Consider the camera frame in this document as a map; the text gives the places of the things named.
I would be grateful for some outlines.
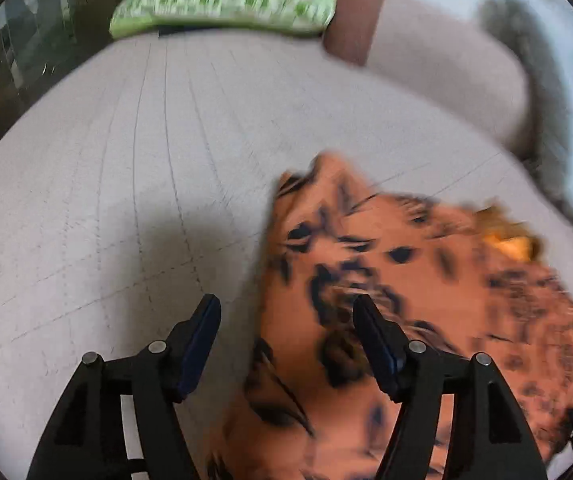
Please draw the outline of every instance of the silver screw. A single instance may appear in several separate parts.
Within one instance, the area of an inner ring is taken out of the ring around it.
[[[97,360],[98,355],[95,352],[86,352],[86,354],[82,356],[82,362],[87,366],[92,365]]]
[[[166,350],[166,343],[164,341],[153,341],[149,345],[149,352],[152,354],[161,354]]]
[[[483,366],[489,366],[493,362],[493,359],[490,358],[490,355],[485,354],[484,352],[477,354],[475,356],[475,360]]]
[[[426,352],[426,345],[419,339],[413,339],[413,341],[409,343],[409,349],[416,354],[423,354]]]

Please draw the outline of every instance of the black object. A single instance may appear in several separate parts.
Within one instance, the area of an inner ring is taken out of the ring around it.
[[[376,480],[424,480],[441,397],[455,394],[444,480],[545,480],[546,469],[515,396],[489,355],[470,361],[411,341],[359,296],[353,322],[375,380],[401,403]]]
[[[40,438],[27,480],[130,480],[141,471],[151,480],[199,480],[173,403],[198,386],[220,319],[220,301],[207,294],[166,341],[109,362],[84,354]],[[127,459],[121,395],[134,398],[143,460]]]

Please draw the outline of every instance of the white mattress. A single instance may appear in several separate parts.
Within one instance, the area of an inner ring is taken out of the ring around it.
[[[81,355],[132,354],[203,292],[223,321],[178,412],[193,453],[242,380],[272,190],[317,152],[385,190],[498,197],[573,294],[573,228],[501,147],[316,41],[203,32],[109,46],[0,142],[0,468],[24,478]],[[132,442],[132,428],[128,431]]]

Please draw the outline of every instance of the brown fabric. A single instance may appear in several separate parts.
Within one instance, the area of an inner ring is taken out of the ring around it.
[[[282,177],[243,392],[211,440],[210,478],[372,478],[399,405],[381,393],[352,332],[368,293],[409,338],[488,352],[547,459],[573,406],[573,301],[554,271],[483,241],[473,213],[377,194],[340,158]],[[444,397],[429,478],[443,471]]]
[[[326,51],[359,66],[366,64],[384,0],[337,0],[324,33]]]

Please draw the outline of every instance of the orange patterned fabric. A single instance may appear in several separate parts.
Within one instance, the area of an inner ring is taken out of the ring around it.
[[[243,391],[212,436],[212,479],[372,478],[399,411],[354,335],[368,293],[409,338],[468,358],[489,353],[541,454],[573,406],[573,300],[554,271],[483,241],[470,212],[378,194],[340,158],[281,179],[268,229],[260,330]],[[439,479],[453,399],[428,477]]]

